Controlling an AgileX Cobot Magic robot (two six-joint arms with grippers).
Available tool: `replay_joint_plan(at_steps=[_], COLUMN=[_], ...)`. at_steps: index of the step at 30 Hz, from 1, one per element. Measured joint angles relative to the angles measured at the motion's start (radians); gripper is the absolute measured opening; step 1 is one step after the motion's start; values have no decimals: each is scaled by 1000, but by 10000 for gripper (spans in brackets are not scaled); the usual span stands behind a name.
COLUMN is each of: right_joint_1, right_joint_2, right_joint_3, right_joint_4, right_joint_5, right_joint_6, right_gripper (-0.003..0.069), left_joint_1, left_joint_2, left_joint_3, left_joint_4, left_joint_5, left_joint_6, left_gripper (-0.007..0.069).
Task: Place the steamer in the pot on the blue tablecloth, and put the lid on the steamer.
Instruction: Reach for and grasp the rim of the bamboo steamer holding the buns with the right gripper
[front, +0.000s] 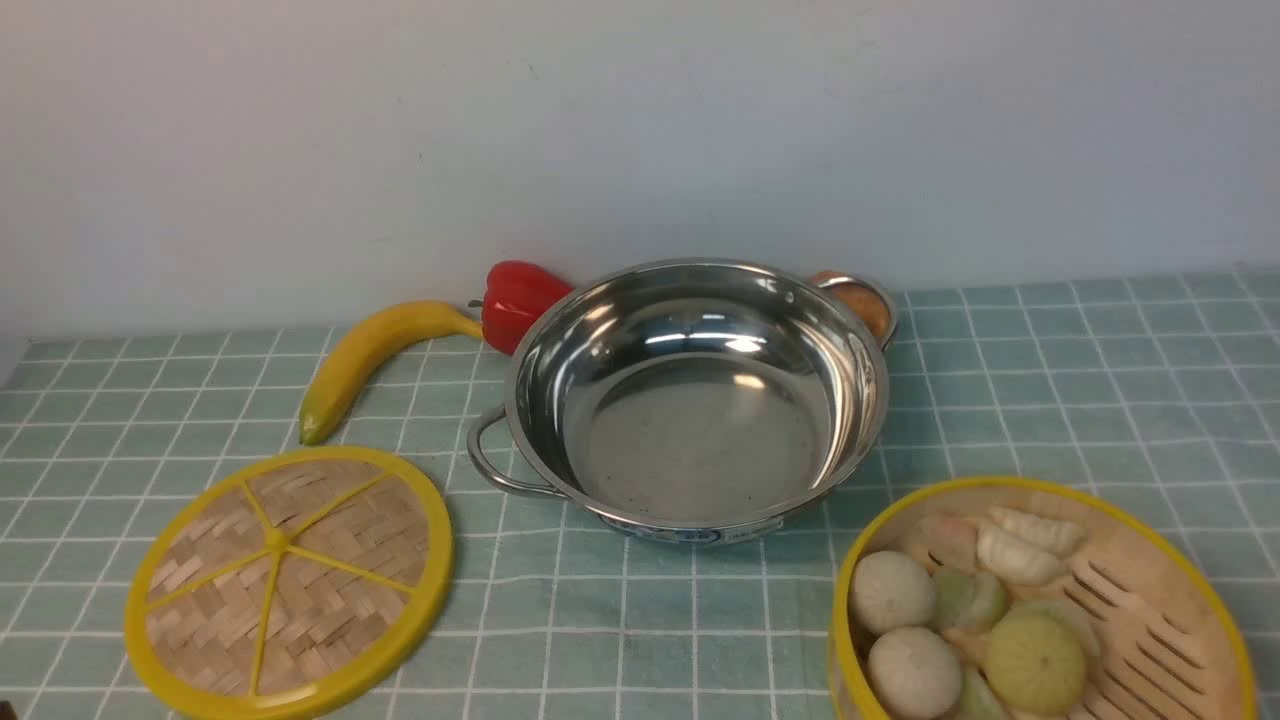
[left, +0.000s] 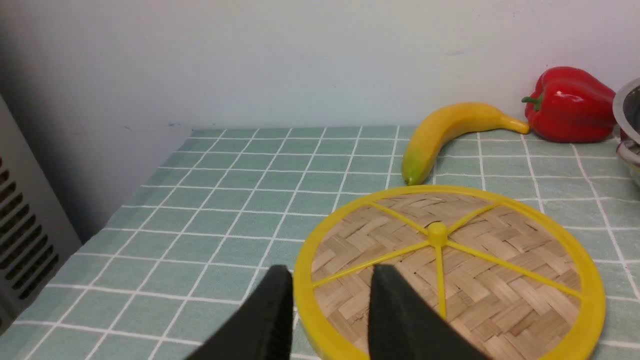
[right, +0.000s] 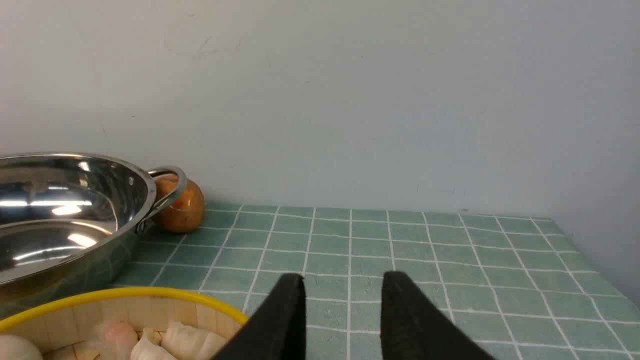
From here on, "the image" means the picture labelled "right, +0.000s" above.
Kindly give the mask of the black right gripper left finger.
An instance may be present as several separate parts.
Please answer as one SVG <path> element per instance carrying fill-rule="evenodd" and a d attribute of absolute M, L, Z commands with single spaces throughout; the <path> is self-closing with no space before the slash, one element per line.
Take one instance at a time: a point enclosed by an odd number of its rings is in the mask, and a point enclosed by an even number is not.
<path fill-rule="evenodd" d="M 304 360 L 306 287 L 296 273 L 281 275 L 248 321 L 213 360 Z"/>

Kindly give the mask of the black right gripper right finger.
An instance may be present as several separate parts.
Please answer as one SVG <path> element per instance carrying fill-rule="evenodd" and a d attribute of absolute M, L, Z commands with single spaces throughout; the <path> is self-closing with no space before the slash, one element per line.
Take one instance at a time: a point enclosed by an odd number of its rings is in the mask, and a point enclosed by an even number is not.
<path fill-rule="evenodd" d="M 402 271 L 382 277 L 381 354 L 384 360 L 493 359 Z"/>

